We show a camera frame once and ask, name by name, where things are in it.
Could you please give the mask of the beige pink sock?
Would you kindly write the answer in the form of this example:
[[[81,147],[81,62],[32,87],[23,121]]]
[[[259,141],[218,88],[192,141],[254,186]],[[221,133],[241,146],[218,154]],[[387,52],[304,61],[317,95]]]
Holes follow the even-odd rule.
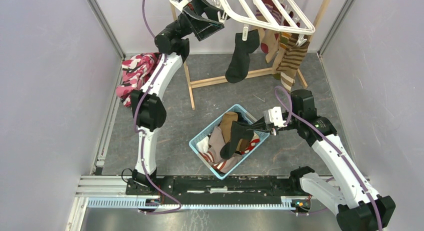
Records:
[[[219,127],[215,126],[210,137],[209,137],[208,150],[207,151],[211,151],[212,153],[214,153],[214,156],[216,158],[218,158],[218,156],[221,157],[220,151],[225,144],[226,143],[225,143],[224,138],[223,138],[222,130]],[[243,157],[240,154],[234,153],[232,155],[232,157],[229,158],[228,160],[233,160],[234,167],[235,167],[242,160],[242,158]]]

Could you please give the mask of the brown striped sock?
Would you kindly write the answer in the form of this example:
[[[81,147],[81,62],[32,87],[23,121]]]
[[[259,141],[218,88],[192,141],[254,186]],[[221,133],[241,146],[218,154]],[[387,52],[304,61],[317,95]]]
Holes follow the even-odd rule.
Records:
[[[289,40],[284,49],[284,55],[276,67],[276,74],[280,79],[282,87],[291,92],[295,81],[297,70],[304,60],[308,48],[309,41],[306,41],[301,46],[296,45],[297,40]]]

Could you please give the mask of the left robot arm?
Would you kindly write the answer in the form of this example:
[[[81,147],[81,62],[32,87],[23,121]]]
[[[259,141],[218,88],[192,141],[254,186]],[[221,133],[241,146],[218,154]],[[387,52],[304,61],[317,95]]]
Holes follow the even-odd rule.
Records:
[[[223,29],[227,20],[219,0],[169,2],[180,14],[154,36],[160,54],[158,66],[146,84],[130,94],[134,130],[139,135],[132,179],[145,195],[151,195],[157,189],[154,179],[157,172],[156,145],[160,128],[167,117],[162,97],[172,77],[189,56],[190,41],[187,36],[194,34],[198,41],[202,41]]]

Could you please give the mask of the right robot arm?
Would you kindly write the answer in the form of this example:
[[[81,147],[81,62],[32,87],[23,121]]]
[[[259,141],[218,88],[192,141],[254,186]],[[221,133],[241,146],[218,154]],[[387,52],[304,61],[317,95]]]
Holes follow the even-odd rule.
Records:
[[[326,117],[317,114],[311,91],[291,93],[276,86],[288,98],[288,105],[264,112],[263,121],[254,124],[255,131],[276,136],[279,132],[296,130],[315,153],[324,161],[338,187],[324,181],[312,168],[304,166],[290,173],[289,190],[295,195],[308,193],[318,199],[336,218],[343,231],[382,231],[389,224],[396,204],[389,196],[382,196],[357,168],[344,148],[337,130]]]

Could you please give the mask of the tan ribbed sock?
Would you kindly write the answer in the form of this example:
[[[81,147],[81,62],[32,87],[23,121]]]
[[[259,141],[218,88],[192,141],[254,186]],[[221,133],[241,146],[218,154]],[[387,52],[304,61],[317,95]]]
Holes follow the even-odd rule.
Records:
[[[229,111],[229,112],[224,114],[224,116],[223,116],[218,127],[222,131],[222,136],[223,136],[225,143],[228,143],[230,141],[232,123],[233,123],[233,121],[237,122],[237,119],[238,119],[238,116],[237,116],[236,112],[234,112],[234,111]],[[249,145],[249,142],[250,142],[249,139],[240,140],[238,145],[237,145],[236,152],[243,155],[245,149]]]

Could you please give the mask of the black sock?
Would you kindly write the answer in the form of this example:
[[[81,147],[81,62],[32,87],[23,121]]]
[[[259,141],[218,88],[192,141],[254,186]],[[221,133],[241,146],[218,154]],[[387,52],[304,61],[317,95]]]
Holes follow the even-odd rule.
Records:
[[[253,126],[248,123],[233,121],[230,129],[230,139],[220,150],[221,158],[228,160],[237,151],[240,140],[250,141],[254,136]]]
[[[247,33],[247,40],[242,40],[243,34],[236,33],[234,37],[234,51],[228,69],[225,72],[226,80],[235,84],[244,80],[249,72],[250,54],[260,45],[260,35],[257,29]]]

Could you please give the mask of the light blue laundry basket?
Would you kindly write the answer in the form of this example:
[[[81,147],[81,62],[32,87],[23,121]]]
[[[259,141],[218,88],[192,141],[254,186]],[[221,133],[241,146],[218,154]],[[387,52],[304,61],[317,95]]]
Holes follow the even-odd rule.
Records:
[[[239,104],[234,104],[227,110],[227,112],[230,111],[235,111],[236,113],[239,112],[241,114],[241,117],[245,119],[248,124],[252,124],[257,121],[254,116],[252,116],[244,107]],[[242,154],[242,159],[238,163],[236,163],[235,166],[233,166],[228,172],[223,173],[221,171],[218,171],[218,169],[215,169],[214,166],[206,162],[206,160],[202,156],[202,152],[200,152],[200,150],[198,149],[197,144],[201,142],[201,140],[203,140],[207,135],[213,132],[213,128],[216,127],[222,121],[224,115],[224,113],[221,114],[188,142],[189,147],[219,180],[224,180],[228,175],[230,175],[243,161],[248,158],[250,153],[253,153],[257,149],[257,147],[259,147],[270,136],[270,134],[267,132],[254,131],[254,137],[258,137],[258,142],[253,146],[253,148],[247,151],[247,153]]]

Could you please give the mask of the navy blue sock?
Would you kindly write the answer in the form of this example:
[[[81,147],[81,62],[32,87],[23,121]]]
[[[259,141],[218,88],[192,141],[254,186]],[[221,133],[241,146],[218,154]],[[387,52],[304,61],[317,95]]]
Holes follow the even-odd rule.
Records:
[[[251,121],[250,119],[245,118],[241,112],[236,112],[236,114],[237,114],[237,121],[239,123],[250,124],[250,125],[255,123],[255,121]]]

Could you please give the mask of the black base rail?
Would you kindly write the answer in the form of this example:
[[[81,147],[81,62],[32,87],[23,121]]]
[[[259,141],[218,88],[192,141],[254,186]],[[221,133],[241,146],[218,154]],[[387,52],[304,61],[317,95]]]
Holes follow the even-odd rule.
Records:
[[[153,184],[125,180],[126,195],[152,196],[161,205],[273,205],[281,198],[308,199],[289,176],[230,175],[221,180],[212,175],[165,175]]]

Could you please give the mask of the pink camouflage cloth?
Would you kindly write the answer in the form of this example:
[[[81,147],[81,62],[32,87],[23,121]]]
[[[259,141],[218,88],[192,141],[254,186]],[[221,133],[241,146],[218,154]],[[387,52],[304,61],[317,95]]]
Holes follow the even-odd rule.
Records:
[[[159,52],[140,53],[122,61],[122,83],[116,87],[115,93],[125,107],[131,105],[131,92],[139,91],[150,79],[161,56]]]

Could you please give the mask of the red santa sock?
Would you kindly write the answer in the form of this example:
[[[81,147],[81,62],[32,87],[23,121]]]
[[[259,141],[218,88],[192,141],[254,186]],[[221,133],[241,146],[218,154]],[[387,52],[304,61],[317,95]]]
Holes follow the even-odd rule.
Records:
[[[260,141],[261,141],[260,138],[257,135],[255,135],[252,138],[252,140],[249,142],[247,148],[244,150],[244,154],[250,153],[258,145]]]

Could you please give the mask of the red purple striped sock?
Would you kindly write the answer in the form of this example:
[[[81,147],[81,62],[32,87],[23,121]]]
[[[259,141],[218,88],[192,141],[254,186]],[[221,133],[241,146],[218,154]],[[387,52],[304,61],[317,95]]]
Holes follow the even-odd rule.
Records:
[[[283,24],[283,15],[282,13],[279,11],[278,7],[276,6],[276,4],[272,1],[272,0],[261,0],[265,7],[267,8],[267,10],[270,12],[270,14],[273,16],[273,18],[275,19],[275,21],[281,25]],[[259,10],[256,9],[255,11],[255,17],[260,20],[260,21],[264,21],[266,22],[266,18],[263,15],[263,13]]]

